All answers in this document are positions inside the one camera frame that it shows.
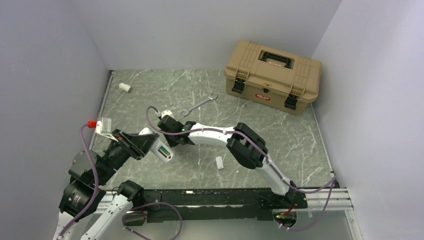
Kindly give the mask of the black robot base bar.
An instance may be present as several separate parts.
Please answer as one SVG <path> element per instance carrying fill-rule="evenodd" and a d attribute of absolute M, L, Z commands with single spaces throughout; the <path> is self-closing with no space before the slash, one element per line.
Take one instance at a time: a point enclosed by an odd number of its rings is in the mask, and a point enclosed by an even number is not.
<path fill-rule="evenodd" d="M 146 214 L 148 223 L 164 221 L 256 219 L 308 208 L 306 196 L 295 192 L 294 202 L 284 204 L 270 188 L 146 189 L 144 201 L 132 211 Z"/>

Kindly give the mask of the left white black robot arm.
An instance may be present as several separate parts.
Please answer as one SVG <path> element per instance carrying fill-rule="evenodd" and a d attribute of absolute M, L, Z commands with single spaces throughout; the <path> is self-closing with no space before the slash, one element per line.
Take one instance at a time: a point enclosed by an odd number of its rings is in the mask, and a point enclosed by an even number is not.
<path fill-rule="evenodd" d="M 148 128 L 141 133 L 126 133 L 115 129 L 110 142 L 98 155 L 85 148 L 73 159 L 68 173 L 70 182 L 59 203 L 55 240 L 99 240 L 117 219 L 129 210 L 139 209 L 145 202 L 144 188 L 131 180 L 122 182 L 107 209 L 90 227 L 86 228 L 107 192 L 101 189 L 124 163 L 140 160 L 153 150 L 159 135 Z"/>

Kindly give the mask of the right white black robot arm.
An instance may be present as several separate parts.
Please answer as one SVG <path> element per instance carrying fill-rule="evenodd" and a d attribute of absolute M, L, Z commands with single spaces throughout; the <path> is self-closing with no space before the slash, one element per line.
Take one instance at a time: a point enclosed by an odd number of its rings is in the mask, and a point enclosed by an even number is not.
<path fill-rule="evenodd" d="M 295 201 L 296 185 L 275 165 L 266 142 L 245 123 L 236 126 L 215 127 L 194 121 L 185 124 L 166 115 L 157 128 L 171 147 L 177 145 L 211 145 L 225 147 L 244 168 L 255 170 L 268 183 L 275 194 L 276 203 L 287 208 Z"/>

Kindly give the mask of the white remote control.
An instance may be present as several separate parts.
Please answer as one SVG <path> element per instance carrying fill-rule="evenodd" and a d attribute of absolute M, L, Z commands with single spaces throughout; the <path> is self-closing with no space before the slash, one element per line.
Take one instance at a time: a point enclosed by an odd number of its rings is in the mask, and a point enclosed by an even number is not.
<path fill-rule="evenodd" d="M 139 133 L 140 137 L 147 137 L 147 146 L 141 147 L 141 156 L 139 159 L 145 157 L 148 153 L 153 153 L 158 159 L 164 163 L 169 163 L 173 157 L 174 152 L 169 146 L 160 140 L 159 134 L 151 131 L 148 127 L 143 128 Z"/>

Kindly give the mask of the green AAA battery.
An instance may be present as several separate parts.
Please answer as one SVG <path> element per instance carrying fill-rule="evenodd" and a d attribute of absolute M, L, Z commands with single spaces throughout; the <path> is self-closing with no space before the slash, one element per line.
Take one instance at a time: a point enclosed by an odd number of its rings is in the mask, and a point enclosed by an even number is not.
<path fill-rule="evenodd" d="M 166 158 L 166 159 L 171 159 L 172 158 L 172 154 L 166 148 L 164 148 L 163 146 L 160 146 L 158 148 L 158 152 L 160 154 L 162 154 L 163 157 Z"/>

